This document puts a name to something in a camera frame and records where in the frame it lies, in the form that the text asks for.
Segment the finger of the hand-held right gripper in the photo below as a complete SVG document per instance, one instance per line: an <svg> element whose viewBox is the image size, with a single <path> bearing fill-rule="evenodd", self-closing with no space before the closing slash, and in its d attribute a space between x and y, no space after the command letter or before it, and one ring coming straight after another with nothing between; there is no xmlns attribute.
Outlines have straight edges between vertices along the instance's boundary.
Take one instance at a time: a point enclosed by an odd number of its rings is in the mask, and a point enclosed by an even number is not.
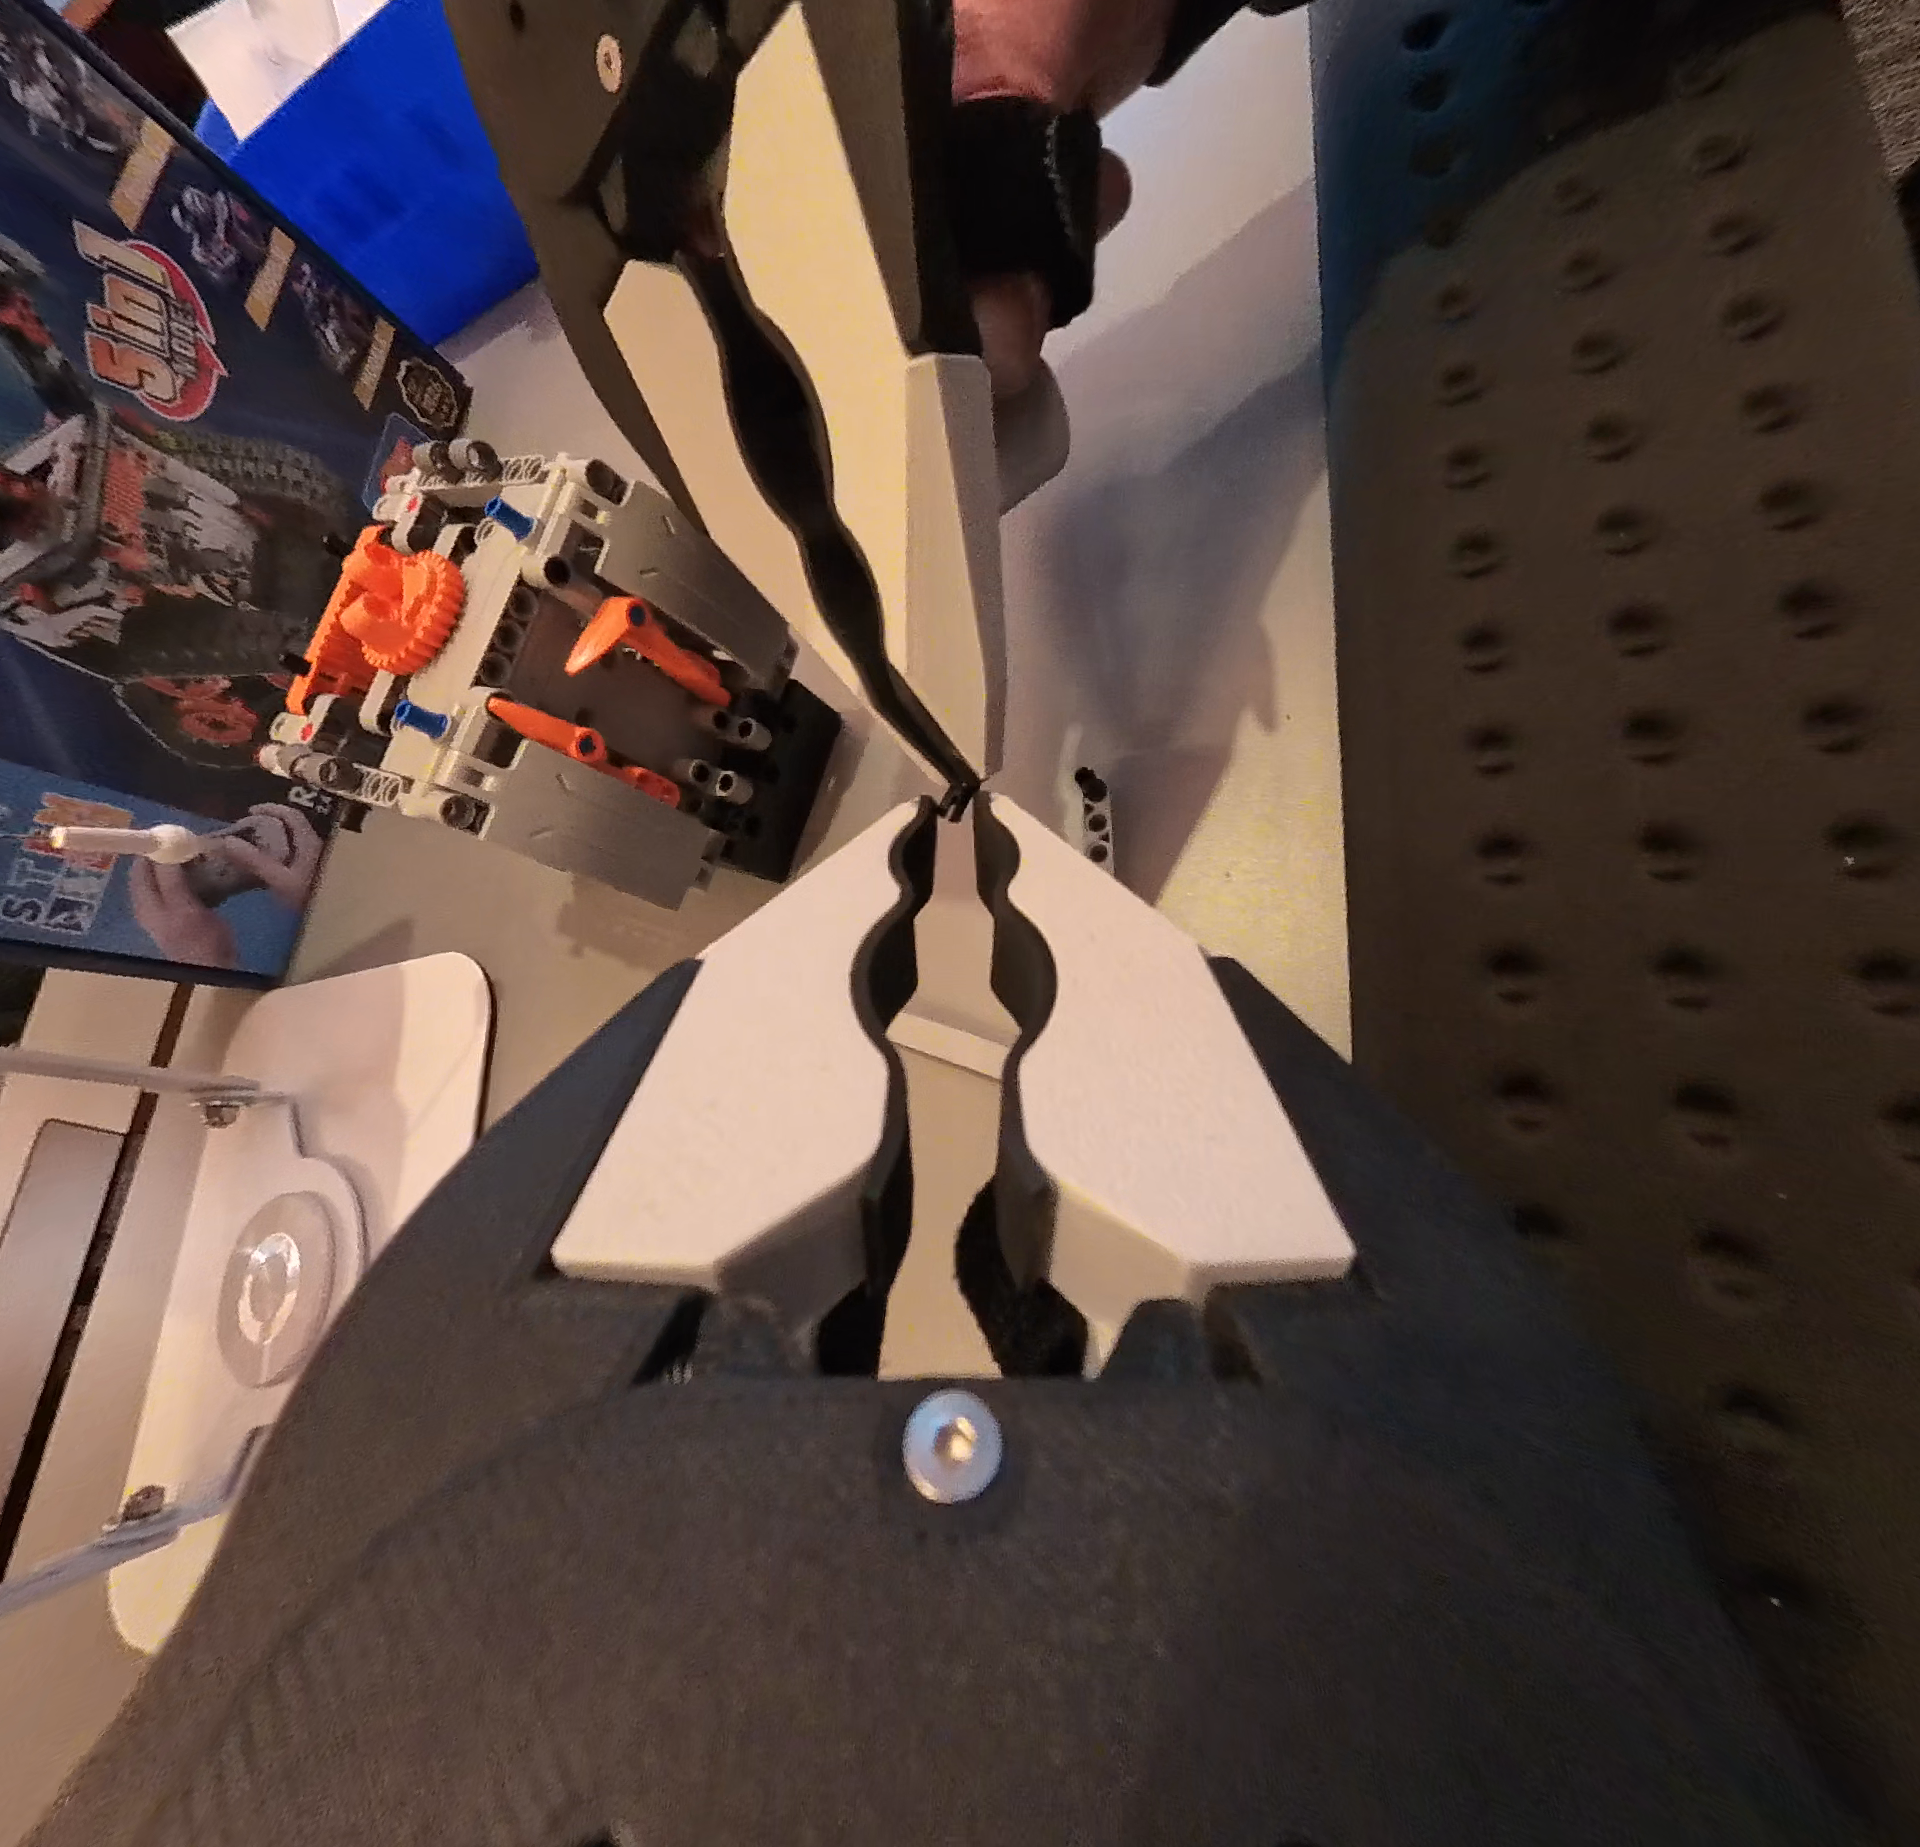
<svg viewBox="0 0 1920 1847"><path fill-rule="evenodd" d="M605 326L659 429L649 467L683 514L816 659L858 689L950 794L972 788L972 676L948 719L908 682L910 573L903 475L860 536L835 500L834 438L792 348L729 261L631 261Z"/></svg>
<svg viewBox="0 0 1920 1847"><path fill-rule="evenodd" d="M804 5L735 81L722 224L750 322L802 395L800 477L769 490L804 631L942 788L990 778L1006 631L986 369L916 354Z"/></svg>

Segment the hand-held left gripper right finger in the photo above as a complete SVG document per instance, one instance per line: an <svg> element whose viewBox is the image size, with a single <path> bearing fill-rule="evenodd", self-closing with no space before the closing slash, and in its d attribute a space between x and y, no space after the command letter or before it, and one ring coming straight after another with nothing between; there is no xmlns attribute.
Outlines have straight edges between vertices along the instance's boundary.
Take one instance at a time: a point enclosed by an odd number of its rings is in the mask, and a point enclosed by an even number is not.
<svg viewBox="0 0 1920 1847"><path fill-rule="evenodd" d="M972 804L972 853L1013 1025L992 1174L1012 1286L1112 1354L1140 1308L1345 1280L1354 1238L1205 950L1006 798Z"/></svg>

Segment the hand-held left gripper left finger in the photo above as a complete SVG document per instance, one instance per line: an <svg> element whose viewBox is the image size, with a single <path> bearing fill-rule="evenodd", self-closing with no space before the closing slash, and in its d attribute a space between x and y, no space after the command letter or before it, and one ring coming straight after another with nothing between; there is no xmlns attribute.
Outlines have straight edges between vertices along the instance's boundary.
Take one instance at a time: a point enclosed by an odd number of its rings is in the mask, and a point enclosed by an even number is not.
<svg viewBox="0 0 1920 1847"><path fill-rule="evenodd" d="M694 957L549 1251L564 1278L759 1300L800 1339L840 1308L884 1324L912 1215L890 1027L936 827L892 808Z"/></svg>

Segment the grey orange toy block model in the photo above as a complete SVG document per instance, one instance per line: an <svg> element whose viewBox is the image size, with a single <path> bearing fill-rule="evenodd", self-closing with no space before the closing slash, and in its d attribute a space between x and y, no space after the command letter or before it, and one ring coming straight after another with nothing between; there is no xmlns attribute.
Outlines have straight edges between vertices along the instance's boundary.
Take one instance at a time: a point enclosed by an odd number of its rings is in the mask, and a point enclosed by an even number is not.
<svg viewBox="0 0 1920 1847"><path fill-rule="evenodd" d="M783 884L840 737L767 596L595 459L419 451L375 502L258 761L669 912Z"/></svg>

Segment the person's right hand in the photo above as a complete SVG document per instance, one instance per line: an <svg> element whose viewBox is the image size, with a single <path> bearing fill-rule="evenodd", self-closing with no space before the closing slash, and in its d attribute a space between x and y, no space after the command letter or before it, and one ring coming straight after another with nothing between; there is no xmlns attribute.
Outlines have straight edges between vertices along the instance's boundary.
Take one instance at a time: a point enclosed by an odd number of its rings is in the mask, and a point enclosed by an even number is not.
<svg viewBox="0 0 1920 1847"><path fill-rule="evenodd" d="M1040 140L1064 116L1104 118L1156 72L1177 0L952 0L952 99L962 121L990 260L971 269L972 320L992 395L1012 401L1044 371L1054 326L1057 224L1040 218Z"/></svg>

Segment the blue plastic bin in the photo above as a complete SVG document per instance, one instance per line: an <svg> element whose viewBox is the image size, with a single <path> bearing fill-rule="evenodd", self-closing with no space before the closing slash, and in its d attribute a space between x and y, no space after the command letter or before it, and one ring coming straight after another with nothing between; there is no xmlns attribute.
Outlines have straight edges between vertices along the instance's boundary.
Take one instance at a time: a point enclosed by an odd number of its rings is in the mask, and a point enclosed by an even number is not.
<svg viewBox="0 0 1920 1847"><path fill-rule="evenodd" d="M387 0L301 83L242 0L175 42L209 87L205 145L422 341L535 280L442 0Z"/></svg>

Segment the blue robot kit box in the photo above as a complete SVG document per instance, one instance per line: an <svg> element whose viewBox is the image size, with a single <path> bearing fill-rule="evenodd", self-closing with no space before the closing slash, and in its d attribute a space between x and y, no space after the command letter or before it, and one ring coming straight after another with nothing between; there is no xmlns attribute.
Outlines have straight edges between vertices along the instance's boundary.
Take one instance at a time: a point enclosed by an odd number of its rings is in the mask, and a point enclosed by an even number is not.
<svg viewBox="0 0 1920 1847"><path fill-rule="evenodd" d="M44 0L2 62L5 953L270 988L338 808L258 756L467 384Z"/></svg>

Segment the dark perforated pad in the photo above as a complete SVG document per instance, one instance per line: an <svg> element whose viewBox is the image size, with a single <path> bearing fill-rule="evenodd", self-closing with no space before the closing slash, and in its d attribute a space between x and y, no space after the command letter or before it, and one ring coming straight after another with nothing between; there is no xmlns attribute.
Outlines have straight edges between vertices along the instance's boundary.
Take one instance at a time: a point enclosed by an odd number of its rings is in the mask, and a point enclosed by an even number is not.
<svg viewBox="0 0 1920 1847"><path fill-rule="evenodd" d="M1357 1061L1915 1842L1915 279L1841 0L1309 35Z"/></svg>

